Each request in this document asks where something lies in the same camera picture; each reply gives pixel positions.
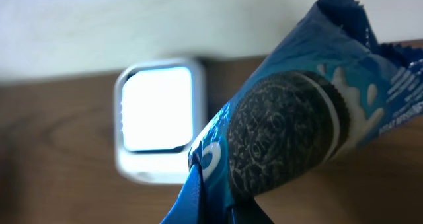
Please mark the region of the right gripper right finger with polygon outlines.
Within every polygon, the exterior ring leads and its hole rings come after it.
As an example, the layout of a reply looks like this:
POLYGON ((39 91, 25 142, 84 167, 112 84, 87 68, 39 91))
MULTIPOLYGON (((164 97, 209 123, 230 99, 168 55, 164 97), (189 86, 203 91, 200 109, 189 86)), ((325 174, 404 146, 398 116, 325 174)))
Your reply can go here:
POLYGON ((228 224, 274 224, 254 198, 235 204, 228 209, 228 224))

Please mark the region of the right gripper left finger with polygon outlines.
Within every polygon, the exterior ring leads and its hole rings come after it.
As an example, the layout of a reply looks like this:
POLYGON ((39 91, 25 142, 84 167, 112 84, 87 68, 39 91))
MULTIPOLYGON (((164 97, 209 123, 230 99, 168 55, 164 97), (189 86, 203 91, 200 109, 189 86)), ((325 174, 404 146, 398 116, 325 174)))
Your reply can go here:
POLYGON ((176 202, 161 224, 203 224, 204 187, 201 168, 193 165, 176 202))

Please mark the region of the blue snack bar wrapper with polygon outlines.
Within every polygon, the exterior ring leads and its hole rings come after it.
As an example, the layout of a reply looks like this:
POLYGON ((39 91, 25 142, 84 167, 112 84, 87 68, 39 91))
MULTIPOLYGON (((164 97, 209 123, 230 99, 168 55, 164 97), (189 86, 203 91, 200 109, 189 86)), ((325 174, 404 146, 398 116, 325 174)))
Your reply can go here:
POLYGON ((421 113, 422 50, 380 44, 358 0, 317 0, 193 143, 206 218, 421 113))

